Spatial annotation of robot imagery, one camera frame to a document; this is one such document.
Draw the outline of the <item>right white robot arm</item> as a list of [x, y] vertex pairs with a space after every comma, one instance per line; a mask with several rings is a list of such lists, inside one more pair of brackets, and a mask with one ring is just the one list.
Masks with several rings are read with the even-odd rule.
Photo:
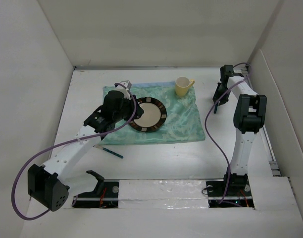
[[232, 65], [224, 65], [220, 68], [220, 82], [212, 98], [214, 112], [228, 102], [231, 93], [238, 101], [233, 116], [236, 142], [230, 170], [232, 175], [245, 176], [255, 135], [264, 126], [267, 97], [255, 92], [245, 82], [245, 76], [235, 72]]

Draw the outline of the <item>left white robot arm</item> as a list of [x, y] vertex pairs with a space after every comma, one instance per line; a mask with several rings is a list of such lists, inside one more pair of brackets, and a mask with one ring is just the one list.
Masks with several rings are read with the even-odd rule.
[[90, 148], [115, 132], [119, 121], [130, 122], [142, 114], [136, 97], [130, 92], [109, 91], [103, 104], [85, 119], [71, 143], [62, 145], [62, 149], [42, 165], [33, 164], [29, 168], [29, 195], [50, 211], [60, 209], [69, 195], [69, 186], [63, 182], [77, 162]]

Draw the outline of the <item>yellow cup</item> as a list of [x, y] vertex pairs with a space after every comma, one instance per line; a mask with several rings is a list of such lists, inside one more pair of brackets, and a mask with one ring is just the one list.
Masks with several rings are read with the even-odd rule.
[[184, 97], [188, 90], [194, 85], [195, 81], [193, 79], [188, 79], [186, 77], [179, 77], [175, 81], [175, 93], [179, 97]]

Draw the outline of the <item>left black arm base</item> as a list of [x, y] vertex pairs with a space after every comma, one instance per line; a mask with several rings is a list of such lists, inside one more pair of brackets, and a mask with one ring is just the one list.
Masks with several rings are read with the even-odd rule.
[[88, 170], [86, 173], [92, 175], [97, 180], [97, 184], [92, 191], [87, 191], [74, 196], [73, 208], [80, 209], [114, 209], [118, 208], [119, 180], [105, 180], [98, 173]]

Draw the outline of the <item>silver table knife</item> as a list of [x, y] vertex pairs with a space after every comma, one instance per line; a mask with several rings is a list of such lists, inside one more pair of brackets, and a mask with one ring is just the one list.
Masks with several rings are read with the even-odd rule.
[[218, 106], [219, 106], [219, 102], [217, 101], [217, 102], [215, 103], [214, 110], [213, 110], [213, 113], [214, 113], [214, 114], [217, 113]]

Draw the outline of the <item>fork with teal handle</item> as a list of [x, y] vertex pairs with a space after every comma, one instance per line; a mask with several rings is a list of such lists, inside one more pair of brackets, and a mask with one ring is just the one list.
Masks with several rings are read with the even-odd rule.
[[124, 158], [122, 155], [120, 155], [120, 154], [118, 154], [118, 153], [116, 153], [114, 151], [111, 151], [111, 150], [109, 150], [109, 149], [107, 149], [107, 148], [105, 148], [105, 147], [103, 147], [101, 145], [95, 145], [94, 147], [97, 148], [97, 149], [101, 149], [101, 150], [103, 150], [103, 151], [105, 151], [105, 152], [107, 152], [109, 154], [112, 154], [112, 155], [114, 155], [114, 156], [116, 156], [118, 158], [121, 158], [121, 159]]

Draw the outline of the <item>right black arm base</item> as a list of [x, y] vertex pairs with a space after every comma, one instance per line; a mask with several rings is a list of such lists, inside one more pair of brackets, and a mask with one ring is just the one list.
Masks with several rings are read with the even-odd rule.
[[223, 179], [208, 180], [202, 194], [208, 197], [209, 208], [254, 207], [247, 174], [225, 174]]

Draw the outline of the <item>green patterned cloth napkin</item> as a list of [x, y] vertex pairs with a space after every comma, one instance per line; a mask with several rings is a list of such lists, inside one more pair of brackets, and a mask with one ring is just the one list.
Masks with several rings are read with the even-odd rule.
[[138, 132], [127, 125], [107, 135], [100, 144], [165, 144], [205, 140], [193, 87], [183, 98], [176, 95], [174, 81], [137, 83], [132, 85], [130, 92], [137, 98], [153, 97], [162, 102], [167, 110], [164, 125], [150, 133]]

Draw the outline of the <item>dark rimmed cream plate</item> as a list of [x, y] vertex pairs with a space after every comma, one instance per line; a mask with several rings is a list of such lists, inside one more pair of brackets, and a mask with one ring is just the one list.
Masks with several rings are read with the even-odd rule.
[[129, 125], [138, 132], [152, 133], [158, 131], [167, 119], [165, 105], [158, 99], [152, 97], [141, 97], [137, 99], [139, 109], [144, 113], [139, 119], [132, 120]]

